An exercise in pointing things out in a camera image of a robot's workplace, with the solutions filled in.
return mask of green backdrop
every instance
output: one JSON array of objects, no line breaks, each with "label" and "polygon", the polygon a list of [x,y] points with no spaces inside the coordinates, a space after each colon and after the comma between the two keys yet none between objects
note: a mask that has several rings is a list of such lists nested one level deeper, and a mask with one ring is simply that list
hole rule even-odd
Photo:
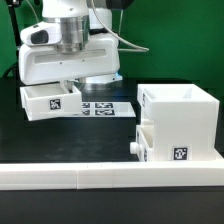
[{"label": "green backdrop", "polygon": [[[41,7],[36,10],[41,17]],[[16,12],[20,29],[35,23],[26,1]],[[0,14],[2,74],[16,57],[3,0]],[[118,23],[119,13],[114,12],[115,30]],[[186,79],[224,101],[223,0],[136,0],[124,12],[121,35],[150,48],[144,54],[120,53],[120,73],[124,77]]]}]

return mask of white platform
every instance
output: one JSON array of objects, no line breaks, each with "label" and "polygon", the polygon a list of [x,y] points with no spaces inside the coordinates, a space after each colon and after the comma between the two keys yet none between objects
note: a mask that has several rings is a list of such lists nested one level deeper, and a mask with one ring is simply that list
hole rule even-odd
[{"label": "white platform", "polygon": [[224,160],[1,164],[0,190],[224,186]]}]

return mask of cable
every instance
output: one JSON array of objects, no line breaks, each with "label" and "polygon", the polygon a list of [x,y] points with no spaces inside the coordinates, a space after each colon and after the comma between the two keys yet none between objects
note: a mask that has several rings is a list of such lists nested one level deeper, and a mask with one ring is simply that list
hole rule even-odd
[{"label": "cable", "polygon": [[9,73],[14,69],[14,68],[18,68],[18,63],[16,62],[15,64],[11,65],[2,75],[2,78],[7,78]]},{"label": "cable", "polygon": [[121,34],[121,26],[122,26],[122,21],[123,21],[123,14],[124,10],[121,10],[121,15],[120,15],[120,23],[119,23],[119,29],[118,29],[118,34]]},{"label": "cable", "polygon": [[35,9],[34,9],[33,6],[31,5],[31,3],[30,3],[29,0],[26,0],[26,2],[27,2],[27,4],[30,6],[30,8],[31,8],[31,10],[32,10],[32,12],[33,12],[33,14],[34,14],[34,16],[35,16],[35,18],[36,18],[37,23],[39,23],[39,19],[38,19],[38,17],[37,17],[37,14],[36,14]]},{"label": "cable", "polygon": [[145,47],[140,47],[140,46],[138,46],[138,45],[135,45],[135,44],[132,44],[132,43],[130,43],[130,42],[128,42],[127,40],[124,40],[123,38],[121,38],[121,37],[119,37],[119,36],[117,36],[111,29],[109,29],[103,22],[102,22],[102,20],[100,19],[100,17],[99,17],[99,15],[98,15],[98,13],[97,13],[97,11],[96,11],[96,8],[95,8],[95,5],[94,5],[94,1],[93,0],[91,0],[91,5],[92,5],[92,9],[93,9],[93,12],[94,12],[94,14],[95,14],[95,16],[96,16],[96,18],[98,19],[98,21],[101,23],[101,25],[111,34],[111,35],[113,35],[115,38],[117,38],[119,41],[121,41],[122,43],[124,43],[124,44],[126,44],[126,45],[128,45],[128,46],[130,46],[130,47],[132,47],[132,48],[134,48],[134,49],[136,49],[136,50],[134,50],[134,49],[118,49],[119,51],[127,51],[127,52],[147,52],[147,51],[149,51],[149,48],[145,48]]}]

